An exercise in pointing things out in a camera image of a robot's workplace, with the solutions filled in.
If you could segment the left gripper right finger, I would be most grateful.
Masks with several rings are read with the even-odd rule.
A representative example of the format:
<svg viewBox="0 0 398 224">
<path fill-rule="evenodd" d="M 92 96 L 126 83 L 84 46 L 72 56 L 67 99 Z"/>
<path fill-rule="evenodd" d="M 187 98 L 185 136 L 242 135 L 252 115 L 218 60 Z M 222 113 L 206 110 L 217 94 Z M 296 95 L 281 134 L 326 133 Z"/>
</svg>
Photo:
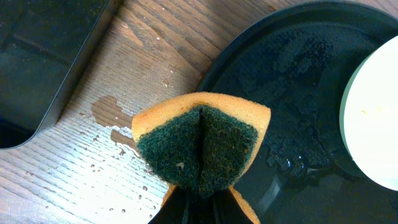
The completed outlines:
<svg viewBox="0 0 398 224">
<path fill-rule="evenodd" d="M 252 224 L 230 189 L 220 190 L 205 199 L 200 212 L 201 224 Z"/>
</svg>

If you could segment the yellow green scrub sponge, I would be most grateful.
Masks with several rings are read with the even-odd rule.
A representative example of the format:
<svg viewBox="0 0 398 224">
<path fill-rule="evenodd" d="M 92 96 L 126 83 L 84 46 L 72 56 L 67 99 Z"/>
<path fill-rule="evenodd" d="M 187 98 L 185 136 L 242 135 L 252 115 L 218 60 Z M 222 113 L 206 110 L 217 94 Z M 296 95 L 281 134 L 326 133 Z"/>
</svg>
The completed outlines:
<svg viewBox="0 0 398 224">
<path fill-rule="evenodd" d="M 221 93 L 177 96 L 136 114 L 132 136 L 154 174 L 194 194 L 194 223 L 205 199 L 230 189 L 252 223 L 259 219 L 234 188 L 254 162 L 271 120 L 259 103 Z"/>
</svg>

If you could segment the mint green plate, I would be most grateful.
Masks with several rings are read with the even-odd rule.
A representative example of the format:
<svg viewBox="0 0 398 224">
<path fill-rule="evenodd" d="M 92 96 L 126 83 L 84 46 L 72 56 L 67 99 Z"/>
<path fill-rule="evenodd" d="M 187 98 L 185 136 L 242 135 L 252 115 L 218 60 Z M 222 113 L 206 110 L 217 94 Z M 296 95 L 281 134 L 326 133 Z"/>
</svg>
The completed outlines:
<svg viewBox="0 0 398 224">
<path fill-rule="evenodd" d="M 366 57 L 349 79 L 339 114 L 353 162 L 375 183 L 397 190 L 397 38 Z"/>
</svg>

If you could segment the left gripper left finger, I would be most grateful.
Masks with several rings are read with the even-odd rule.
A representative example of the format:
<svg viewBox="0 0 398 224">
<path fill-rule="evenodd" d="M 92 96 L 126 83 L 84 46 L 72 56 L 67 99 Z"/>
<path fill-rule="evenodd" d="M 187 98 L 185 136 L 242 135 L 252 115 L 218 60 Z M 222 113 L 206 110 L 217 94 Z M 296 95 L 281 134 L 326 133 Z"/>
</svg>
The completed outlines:
<svg viewBox="0 0 398 224">
<path fill-rule="evenodd" d="M 169 185 L 159 212 L 149 224 L 193 224 L 195 209 L 191 190 Z"/>
</svg>

